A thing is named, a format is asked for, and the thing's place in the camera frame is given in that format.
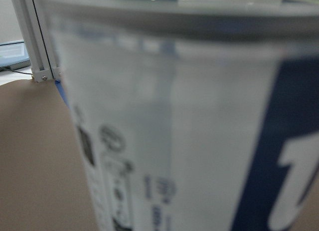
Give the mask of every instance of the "tin can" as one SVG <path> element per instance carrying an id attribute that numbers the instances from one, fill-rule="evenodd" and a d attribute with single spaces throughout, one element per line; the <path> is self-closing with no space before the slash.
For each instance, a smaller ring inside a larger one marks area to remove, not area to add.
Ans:
<path id="1" fill-rule="evenodd" d="M 101 231 L 287 231 L 319 167 L 319 0 L 45 0 Z"/>

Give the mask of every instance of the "black cable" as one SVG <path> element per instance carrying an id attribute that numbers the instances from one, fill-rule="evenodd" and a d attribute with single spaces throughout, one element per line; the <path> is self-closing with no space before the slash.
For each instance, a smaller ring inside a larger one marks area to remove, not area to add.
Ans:
<path id="1" fill-rule="evenodd" d="M 25 74 L 25 75 L 32 75 L 32 73 L 26 73 L 26 72 L 21 72 L 21 71 L 16 71 L 16 70 L 11 70 L 11 69 L 4 68 L 4 67 L 1 67 L 1 69 L 3 69 L 3 70 L 7 70 L 7 71 L 11 71 L 11 72 L 15 72 L 15 73 Z"/>

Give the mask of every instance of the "blue tape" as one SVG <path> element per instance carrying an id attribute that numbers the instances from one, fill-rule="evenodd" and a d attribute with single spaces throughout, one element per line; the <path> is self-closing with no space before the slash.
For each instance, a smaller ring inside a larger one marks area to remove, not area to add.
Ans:
<path id="1" fill-rule="evenodd" d="M 66 106 L 69 108 L 69 103 L 68 103 L 68 100 L 67 100 L 67 98 L 66 98 L 66 96 L 65 96 L 65 92 L 64 92 L 64 89 L 63 89 L 63 86 L 62 86 L 61 82 L 58 81 L 58 80 L 56 80 L 56 81 L 55 81 L 55 86 L 56 86 L 56 88 L 58 89 L 58 91 L 59 91 L 59 93 L 60 93 L 60 96 L 62 97 L 64 103 L 65 103 Z"/>

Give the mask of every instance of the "cardboard surface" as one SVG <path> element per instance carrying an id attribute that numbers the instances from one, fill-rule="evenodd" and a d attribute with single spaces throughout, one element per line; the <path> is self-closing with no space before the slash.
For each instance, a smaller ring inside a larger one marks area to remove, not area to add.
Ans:
<path id="1" fill-rule="evenodd" d="M 53 81 L 0 86 L 0 230 L 97 231 L 68 109 Z M 319 230 L 319 180 L 291 231 Z"/>

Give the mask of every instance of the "can lid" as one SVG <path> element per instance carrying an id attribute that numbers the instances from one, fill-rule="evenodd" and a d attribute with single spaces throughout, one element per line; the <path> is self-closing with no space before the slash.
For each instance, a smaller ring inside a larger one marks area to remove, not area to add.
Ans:
<path id="1" fill-rule="evenodd" d="M 192 39 L 319 38 L 319 0 L 44 0 L 48 14 Z"/>

